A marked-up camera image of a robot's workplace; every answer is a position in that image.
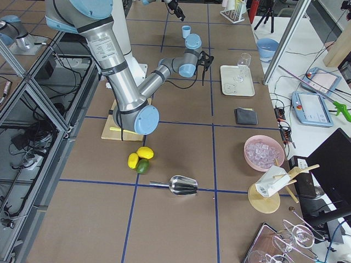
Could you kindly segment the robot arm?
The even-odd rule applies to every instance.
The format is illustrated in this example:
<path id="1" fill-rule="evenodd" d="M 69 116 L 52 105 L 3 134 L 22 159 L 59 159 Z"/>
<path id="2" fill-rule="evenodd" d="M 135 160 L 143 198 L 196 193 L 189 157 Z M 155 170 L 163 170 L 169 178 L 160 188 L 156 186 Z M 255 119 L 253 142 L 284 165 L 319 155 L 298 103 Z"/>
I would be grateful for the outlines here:
<path id="1" fill-rule="evenodd" d="M 140 84 L 136 84 L 126 56 L 129 43 L 124 10 L 113 15 L 113 1 L 46 1 L 46 23 L 58 31 L 83 36 L 92 57 L 114 92 L 117 106 L 113 111 L 115 123 L 137 134 L 151 134 L 158 125 L 157 108 L 148 103 L 167 78 L 178 73 L 191 78 L 204 56 L 199 35 L 185 38 L 184 54 L 178 58 L 160 60 L 158 67 Z"/>
<path id="2" fill-rule="evenodd" d="M 156 0 L 141 0 L 141 2 L 144 5 L 148 5 L 152 2 L 156 2 Z M 165 3 L 169 14 L 175 15 L 181 21 L 184 21 L 185 15 L 184 15 L 182 9 L 180 8 L 177 0 L 164 0 L 163 2 Z"/>

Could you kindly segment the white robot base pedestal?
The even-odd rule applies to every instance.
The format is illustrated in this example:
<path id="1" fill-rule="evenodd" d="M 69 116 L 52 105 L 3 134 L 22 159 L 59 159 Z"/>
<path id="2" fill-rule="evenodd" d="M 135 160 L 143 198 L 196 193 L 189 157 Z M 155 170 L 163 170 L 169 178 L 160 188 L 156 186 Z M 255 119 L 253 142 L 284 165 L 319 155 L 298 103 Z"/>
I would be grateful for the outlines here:
<path id="1" fill-rule="evenodd" d="M 104 25 L 103 48 L 106 86 L 116 92 L 139 94 L 145 80 L 144 65 L 133 56 L 122 1 L 107 1 L 108 18 Z"/>

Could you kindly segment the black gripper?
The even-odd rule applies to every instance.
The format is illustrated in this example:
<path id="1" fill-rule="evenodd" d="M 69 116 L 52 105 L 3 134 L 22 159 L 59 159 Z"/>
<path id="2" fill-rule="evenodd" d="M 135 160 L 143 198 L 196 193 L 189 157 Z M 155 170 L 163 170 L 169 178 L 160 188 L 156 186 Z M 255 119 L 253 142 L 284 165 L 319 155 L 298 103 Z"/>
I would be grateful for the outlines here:
<path id="1" fill-rule="evenodd" d="M 177 18 L 179 18 L 181 21 L 184 21 L 185 15 L 180 7 L 178 7 L 178 1 L 177 0 L 164 0 L 166 6 L 171 10 L 175 11 L 175 15 Z"/>

